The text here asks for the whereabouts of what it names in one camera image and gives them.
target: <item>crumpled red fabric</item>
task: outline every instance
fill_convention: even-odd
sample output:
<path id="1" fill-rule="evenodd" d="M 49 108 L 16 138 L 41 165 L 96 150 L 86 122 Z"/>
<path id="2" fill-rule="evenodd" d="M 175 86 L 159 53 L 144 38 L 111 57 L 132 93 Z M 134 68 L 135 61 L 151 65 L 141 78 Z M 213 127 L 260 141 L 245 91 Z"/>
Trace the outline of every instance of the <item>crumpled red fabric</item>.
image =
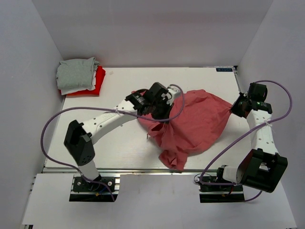
<path id="1" fill-rule="evenodd" d="M 164 150 L 159 156 L 163 164 L 180 171 L 189 154 L 203 152 L 213 145 L 231 114 L 230 103 L 205 90 L 188 91 L 184 96 L 182 113 L 168 124 L 138 119 Z M 170 117 L 177 114 L 181 106 L 180 96 L 174 101 Z"/>

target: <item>white wall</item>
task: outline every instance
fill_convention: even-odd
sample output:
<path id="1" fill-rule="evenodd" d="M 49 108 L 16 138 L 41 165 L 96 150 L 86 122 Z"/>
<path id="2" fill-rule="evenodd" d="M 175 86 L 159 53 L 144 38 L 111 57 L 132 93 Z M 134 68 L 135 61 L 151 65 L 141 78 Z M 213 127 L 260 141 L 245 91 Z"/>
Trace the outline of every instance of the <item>white wall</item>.
<path id="1" fill-rule="evenodd" d="M 242 59 L 272 0 L 33 0 L 64 59 L 224 66 Z"/>
<path id="2" fill-rule="evenodd" d="M 0 224 L 17 229 L 43 166 L 42 127 L 61 107 L 61 55 L 30 0 L 2 0 L 0 15 Z"/>
<path id="3" fill-rule="evenodd" d="M 282 179 L 298 228 L 305 229 L 305 1 L 274 0 L 239 66 L 243 88 L 250 82 L 271 79 L 285 85 L 293 97 L 293 109 L 273 125 L 281 155 L 288 158 Z M 268 84 L 267 100 L 274 117 L 286 112 L 287 96 Z"/>

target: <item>purple cable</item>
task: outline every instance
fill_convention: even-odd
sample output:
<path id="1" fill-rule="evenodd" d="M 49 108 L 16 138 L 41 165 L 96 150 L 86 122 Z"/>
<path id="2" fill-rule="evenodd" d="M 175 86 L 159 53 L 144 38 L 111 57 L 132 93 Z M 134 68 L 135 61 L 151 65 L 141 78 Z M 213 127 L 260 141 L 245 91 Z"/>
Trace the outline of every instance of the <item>purple cable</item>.
<path id="1" fill-rule="evenodd" d="M 265 126 L 265 125 L 268 125 L 270 123 L 274 123 L 276 121 L 279 121 L 283 118 L 286 118 L 289 113 L 291 112 L 291 109 L 292 109 L 292 97 L 291 97 L 291 94 L 289 93 L 289 91 L 283 86 L 281 85 L 280 83 L 278 82 L 275 82 L 273 80 L 259 80 L 259 81 L 256 81 L 256 83 L 260 83 L 260 82 L 269 82 L 269 83 L 274 83 L 274 84 L 277 84 L 279 85 L 281 88 L 283 88 L 285 90 L 285 92 L 287 93 L 288 97 L 289 97 L 289 109 L 288 111 L 286 112 L 285 115 L 279 117 L 279 118 L 276 118 L 274 120 L 271 120 L 267 123 L 262 123 L 254 128 L 252 128 L 251 130 L 249 130 L 247 133 L 245 133 L 244 135 L 240 136 L 238 139 L 236 139 L 235 141 L 233 141 L 228 147 L 226 147 L 222 152 L 220 152 L 207 166 L 206 168 L 204 169 L 204 171 L 202 172 L 202 174 L 200 175 L 200 178 L 199 178 L 199 182 L 203 185 L 221 185 L 221 186 L 227 186 L 227 185 L 236 185 L 236 183 L 209 183 L 209 182 L 204 182 L 202 181 L 202 178 L 204 176 L 204 174 L 208 171 L 208 169 L 211 167 L 211 165 L 218 159 L 220 158 L 228 149 L 230 149 L 232 146 L 234 146 L 236 143 L 238 143 L 240 140 L 242 140 L 243 138 L 245 138 L 246 136 L 248 136 L 249 134 L 251 134 L 253 131 Z M 260 191 L 255 197 L 251 198 L 251 199 L 248 199 L 248 200 L 245 200 L 244 202 L 249 202 L 251 200 L 254 200 L 256 198 L 258 198 L 260 195 L 261 195 L 262 191 Z"/>
<path id="2" fill-rule="evenodd" d="M 63 166 L 68 166 L 68 167 L 71 167 L 71 168 L 76 169 L 76 170 L 81 174 L 81 177 L 82 177 L 85 181 L 90 182 L 90 183 L 94 183 L 94 184 L 104 185 L 104 186 L 108 189 L 108 191 L 109 191 L 109 193 L 110 193 L 110 195 L 111 195 L 112 200 L 115 201 L 114 196 L 113 196 L 113 194 L 112 194 L 110 188 L 109 188 L 105 183 L 100 182 L 100 181 L 94 181 L 94 180 L 88 179 L 87 177 L 85 177 L 85 176 L 81 173 L 81 171 L 80 171 L 76 166 L 71 165 L 71 164 L 67 164 L 67 163 L 64 163 L 64 162 L 61 162 L 61 161 L 58 161 L 58 160 L 55 160 L 55 159 L 53 159 L 52 157 L 50 157 L 50 156 L 47 154 L 47 152 L 45 151 L 44 146 L 43 146 L 43 138 L 44 138 L 44 134 L 45 134 L 45 132 L 46 132 L 46 129 L 47 129 L 48 125 L 50 124 L 50 122 L 51 122 L 54 118 L 56 118 L 57 116 L 59 116 L 59 115 L 62 114 L 62 113 L 65 113 L 65 112 L 67 112 L 67 111 L 72 111 L 72 110 L 96 110 L 96 111 L 107 111 L 107 112 L 111 112 L 111 113 L 116 113 L 116 112 L 118 112 L 118 113 L 120 113 L 120 114 L 131 115 L 131 116 L 134 116 L 134 117 L 137 117 L 137 118 L 141 118 L 141 119 L 145 119 L 145 120 L 152 121 L 152 122 L 168 122 L 168 121 L 171 121 L 171 120 L 173 120 L 174 118 L 178 117 L 178 116 L 181 114 L 181 112 L 182 112 L 182 110 L 183 110 L 183 108 L 184 108 L 185 99 L 184 99 L 184 94 L 183 94 L 183 90 L 181 89 L 181 87 L 179 87 L 178 85 L 175 85 L 175 84 L 171 84 L 170 86 L 175 86 L 175 87 L 179 88 L 179 90 L 180 90 L 180 92 L 181 92 L 181 96 L 182 96 L 182 106 L 181 106 L 181 108 L 180 108 L 180 111 L 179 111 L 176 115 L 174 115 L 173 117 L 171 117 L 171 118 L 155 120 L 155 119 L 147 118 L 147 117 L 140 116 L 140 115 L 137 115 L 137 114 L 132 114 L 132 113 L 126 112 L 126 111 L 120 111 L 120 110 L 117 111 L 117 110 L 115 110 L 115 109 L 98 108 L 98 107 L 86 107 L 86 106 L 84 106 L 84 107 L 82 107 L 82 106 L 79 106 L 79 107 L 71 107 L 71 108 L 67 108 L 67 109 L 64 109 L 64 110 L 62 110 L 62 111 L 59 111 L 58 113 L 56 113 L 55 115 L 53 115 L 53 116 L 47 121 L 47 123 L 44 125 L 44 127 L 43 127 L 43 129 L 42 129 L 41 137 L 40 137 L 40 146 L 41 146 L 42 153 L 45 155 L 46 158 L 48 158 L 48 159 L 49 159 L 50 161 L 52 161 L 52 162 L 55 162 L 55 163 L 57 163 L 57 164 L 60 164 L 60 165 L 63 165 Z"/>

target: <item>purple hose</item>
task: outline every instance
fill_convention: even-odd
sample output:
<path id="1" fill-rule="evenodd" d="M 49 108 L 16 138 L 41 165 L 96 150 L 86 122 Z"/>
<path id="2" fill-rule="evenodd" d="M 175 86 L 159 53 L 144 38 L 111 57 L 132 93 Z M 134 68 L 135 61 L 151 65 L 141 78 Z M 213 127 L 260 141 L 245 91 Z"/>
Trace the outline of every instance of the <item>purple hose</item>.
<path id="1" fill-rule="evenodd" d="M 206 168 L 204 169 L 204 171 L 202 172 L 202 174 L 200 175 L 200 178 L 199 178 L 199 182 L 203 185 L 221 185 L 221 186 L 225 186 L 225 185 L 236 185 L 235 183 L 210 183 L 210 182 L 204 182 L 202 181 L 202 178 L 204 176 L 204 174 L 208 171 L 208 169 L 211 167 L 211 165 L 218 159 L 220 158 L 228 149 L 230 149 L 232 146 L 234 146 L 236 143 L 238 143 L 240 140 L 242 140 L 243 138 L 245 138 L 246 136 L 248 136 L 249 134 L 251 134 L 253 131 L 265 126 L 265 125 L 268 125 L 270 123 L 274 123 L 276 121 L 279 121 L 283 118 L 286 118 L 289 113 L 291 112 L 291 109 L 292 109 L 292 97 L 291 97 L 291 94 L 289 93 L 289 91 L 283 86 L 281 85 L 280 83 L 278 82 L 275 82 L 273 80 L 259 80 L 259 81 L 256 81 L 256 83 L 260 83 L 260 82 L 269 82 L 269 83 L 274 83 L 274 84 L 277 84 L 279 85 L 281 88 L 283 88 L 285 90 L 285 92 L 287 93 L 288 97 L 289 97 L 289 109 L 288 111 L 286 112 L 285 115 L 279 117 L 279 118 L 276 118 L 274 120 L 271 120 L 269 121 L 268 123 L 262 123 L 254 128 L 252 128 L 251 130 L 249 130 L 247 133 L 245 133 L 244 135 L 240 136 L 238 139 L 236 139 L 235 141 L 233 141 L 228 147 L 226 147 L 222 152 L 220 152 L 207 166 Z M 248 201 L 251 201 L 251 200 L 254 200 L 256 199 L 257 197 L 259 197 L 259 195 L 261 195 L 262 191 L 259 192 L 259 194 L 257 196 L 255 196 L 254 198 L 251 198 L 251 199 L 248 199 L 248 200 L 245 200 L 244 202 L 248 202 Z"/>
<path id="2" fill-rule="evenodd" d="M 44 125 L 44 127 L 43 127 L 43 129 L 42 129 L 41 137 L 40 137 L 40 146 L 41 146 L 42 153 L 43 153 L 43 154 L 45 155 L 45 157 L 48 158 L 50 161 L 55 162 L 55 163 L 60 164 L 60 165 L 63 165 L 63 166 L 68 166 L 68 167 L 74 168 L 74 169 L 76 169 L 76 170 L 81 174 L 81 171 L 80 171 L 76 166 L 71 165 L 71 164 L 67 164 L 67 163 L 63 163 L 63 162 L 61 162 L 61 161 L 58 161 L 58 160 L 55 160 L 55 159 L 51 158 L 51 157 L 47 154 L 47 152 L 45 151 L 45 149 L 44 149 L 44 146 L 43 146 L 44 134 L 45 134 L 45 132 L 46 132 L 46 129 L 47 129 L 48 125 L 50 124 L 50 122 L 51 122 L 54 118 L 56 118 L 57 116 L 59 116 L 59 115 L 62 114 L 62 113 L 65 113 L 65 112 L 67 112 L 67 111 L 72 111 L 72 110 L 96 110 L 96 111 L 107 111 L 107 112 L 111 112 L 111 113 L 118 112 L 118 113 L 121 113 L 121 114 L 124 114 L 124 115 L 131 115 L 131 116 L 134 116 L 134 117 L 137 117 L 137 118 L 141 118 L 141 119 L 145 119 L 145 120 L 153 121 L 153 122 L 168 122 L 168 121 L 171 121 L 171 120 L 173 120 L 174 118 L 178 117 L 178 116 L 181 114 L 181 112 L 182 112 L 182 110 L 183 110 L 183 108 L 184 108 L 184 103 L 185 103 L 184 94 L 183 94 L 183 90 L 181 89 L 181 87 L 179 87 L 178 85 L 175 85 L 175 84 L 171 84 L 170 86 L 175 86 L 175 87 L 179 88 L 179 90 L 181 91 L 181 96 L 182 96 L 182 106 L 181 106 L 181 109 L 180 109 L 180 111 L 179 111 L 176 115 L 174 115 L 174 116 L 171 117 L 171 118 L 155 120 L 155 119 L 148 118 L 148 117 L 144 117 L 144 116 L 140 116 L 140 115 L 137 115 L 137 114 L 132 114 L 132 113 L 126 112 L 126 111 L 120 111 L 120 110 L 116 111 L 115 109 L 98 108 L 98 107 L 82 107 L 82 106 L 79 106 L 79 107 L 71 107 L 71 108 L 67 108 L 67 109 L 64 109 L 64 110 L 62 110 L 62 111 L 59 111 L 58 113 L 56 113 L 55 115 L 53 115 L 53 116 L 47 121 L 47 123 Z M 84 180 L 86 180 L 87 182 L 91 182 L 91 183 L 95 183 L 95 184 L 104 185 L 104 186 L 108 189 L 108 191 L 109 191 L 109 193 L 110 193 L 110 195 L 111 195 L 111 197 L 112 197 L 112 200 L 115 201 L 115 200 L 114 200 L 114 196 L 113 196 L 113 194 L 112 194 L 110 188 L 109 188 L 105 183 L 100 182 L 100 181 L 94 181 L 94 180 L 88 179 L 88 178 L 85 177 L 83 174 L 81 174 L 81 176 L 82 176 L 82 178 L 83 178 Z"/>

